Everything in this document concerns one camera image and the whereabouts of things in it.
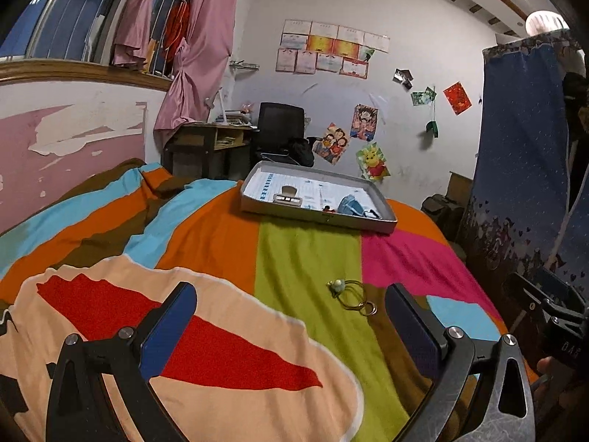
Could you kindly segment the person right hand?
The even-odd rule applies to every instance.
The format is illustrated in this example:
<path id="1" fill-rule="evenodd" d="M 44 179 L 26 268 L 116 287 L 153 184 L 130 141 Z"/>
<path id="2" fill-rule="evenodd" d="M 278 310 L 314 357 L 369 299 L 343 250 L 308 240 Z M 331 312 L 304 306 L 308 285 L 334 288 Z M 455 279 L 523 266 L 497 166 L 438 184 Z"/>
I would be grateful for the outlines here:
<path id="1" fill-rule="evenodd" d="M 560 407 L 570 409 L 586 397 L 587 374 L 571 369 L 552 356 L 541 358 L 537 362 L 537 371 L 546 379 L 533 390 L 536 408 L 549 398 L 557 397 Z"/>

